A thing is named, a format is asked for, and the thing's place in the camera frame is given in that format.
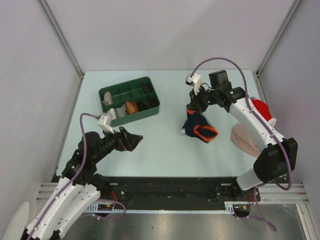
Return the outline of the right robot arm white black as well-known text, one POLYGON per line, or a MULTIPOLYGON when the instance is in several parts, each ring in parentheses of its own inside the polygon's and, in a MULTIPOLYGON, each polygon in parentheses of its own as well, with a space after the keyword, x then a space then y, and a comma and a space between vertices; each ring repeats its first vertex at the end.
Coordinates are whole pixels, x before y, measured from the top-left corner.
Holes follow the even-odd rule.
POLYGON ((242 201, 249 190, 287 174, 292 176, 296 167, 298 143, 285 138, 255 108, 241 87, 232 87, 227 72, 220 70, 209 74, 211 87, 204 89, 201 76, 189 75, 185 83, 192 86, 187 109, 203 113, 209 105, 218 105, 235 117, 250 133, 260 149, 253 167, 235 179, 231 196, 242 201))

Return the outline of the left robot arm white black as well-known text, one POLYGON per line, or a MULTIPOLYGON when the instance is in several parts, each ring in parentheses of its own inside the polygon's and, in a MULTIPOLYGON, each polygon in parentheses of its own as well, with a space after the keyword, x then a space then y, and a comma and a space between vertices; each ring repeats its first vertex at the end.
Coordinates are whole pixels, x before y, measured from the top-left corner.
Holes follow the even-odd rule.
POLYGON ((132 152, 143 136, 119 127, 104 137, 90 131, 67 162, 55 190, 35 219, 24 229, 23 240, 61 240, 82 213, 98 199, 110 196, 107 177, 98 174, 97 163, 112 151, 132 152))

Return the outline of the navy orange underwear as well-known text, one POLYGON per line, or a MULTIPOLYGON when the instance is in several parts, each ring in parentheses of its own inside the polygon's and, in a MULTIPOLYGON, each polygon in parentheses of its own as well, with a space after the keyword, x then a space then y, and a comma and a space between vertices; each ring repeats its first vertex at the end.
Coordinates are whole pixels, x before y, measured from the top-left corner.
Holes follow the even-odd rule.
POLYGON ((181 128, 181 134, 191 138, 197 138, 204 143, 209 143, 218 135, 218 131, 214 128, 199 111, 189 109, 186 106, 187 119, 181 128))

